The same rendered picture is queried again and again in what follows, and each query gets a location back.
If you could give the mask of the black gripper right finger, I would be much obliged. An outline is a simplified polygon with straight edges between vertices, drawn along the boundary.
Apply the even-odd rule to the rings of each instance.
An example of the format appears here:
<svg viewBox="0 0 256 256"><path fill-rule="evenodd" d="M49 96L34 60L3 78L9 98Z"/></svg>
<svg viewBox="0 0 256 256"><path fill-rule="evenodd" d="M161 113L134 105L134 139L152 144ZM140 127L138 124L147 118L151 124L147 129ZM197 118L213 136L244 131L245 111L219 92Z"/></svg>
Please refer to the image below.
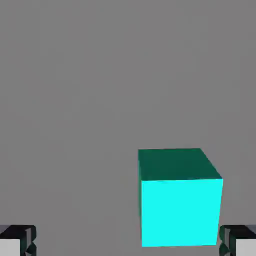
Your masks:
<svg viewBox="0 0 256 256"><path fill-rule="evenodd" d="M256 256L256 225L222 225L219 256Z"/></svg>

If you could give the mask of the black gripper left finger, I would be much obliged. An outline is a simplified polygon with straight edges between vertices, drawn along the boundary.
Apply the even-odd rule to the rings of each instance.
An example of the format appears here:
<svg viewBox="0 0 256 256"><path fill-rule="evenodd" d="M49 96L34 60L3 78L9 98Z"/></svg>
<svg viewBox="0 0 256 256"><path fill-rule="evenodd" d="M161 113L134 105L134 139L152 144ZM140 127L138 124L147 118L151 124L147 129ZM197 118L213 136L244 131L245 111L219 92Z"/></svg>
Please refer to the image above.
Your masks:
<svg viewBox="0 0 256 256"><path fill-rule="evenodd" d="M0 256L37 256L34 225L0 225Z"/></svg>

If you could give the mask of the small cyan cube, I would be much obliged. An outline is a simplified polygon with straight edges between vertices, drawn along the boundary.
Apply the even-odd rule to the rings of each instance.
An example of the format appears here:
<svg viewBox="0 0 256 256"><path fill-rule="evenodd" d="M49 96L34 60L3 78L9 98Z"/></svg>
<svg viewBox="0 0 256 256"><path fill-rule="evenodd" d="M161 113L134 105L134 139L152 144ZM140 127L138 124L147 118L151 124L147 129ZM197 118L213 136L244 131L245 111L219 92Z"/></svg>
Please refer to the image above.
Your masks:
<svg viewBox="0 0 256 256"><path fill-rule="evenodd" d="M199 148L139 149L142 247L215 246L223 183Z"/></svg>

